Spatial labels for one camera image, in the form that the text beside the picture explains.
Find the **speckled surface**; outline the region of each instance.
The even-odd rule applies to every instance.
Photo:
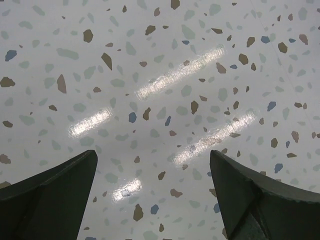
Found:
[[[0,184],[87,150],[78,240],[223,240],[217,149],[320,192],[318,0],[0,2]]]

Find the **terrazzo floor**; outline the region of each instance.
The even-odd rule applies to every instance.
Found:
[[[94,149],[78,240],[223,240],[220,150],[320,192],[319,0],[0,2],[0,186]]]

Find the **polished floor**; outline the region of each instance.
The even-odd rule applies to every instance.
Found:
[[[212,149],[320,192],[319,25],[319,0],[0,2],[0,185],[94,149],[78,240],[225,239]]]

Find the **black plastic part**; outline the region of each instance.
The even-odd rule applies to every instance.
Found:
[[[97,162],[88,150],[0,189],[0,240],[76,240]]]
[[[262,175],[216,150],[210,169],[227,239],[320,239],[320,194]]]

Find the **white floor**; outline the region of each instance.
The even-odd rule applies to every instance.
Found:
[[[319,0],[5,0],[0,14],[0,183],[96,150],[78,240],[225,239],[212,149],[320,192]]]

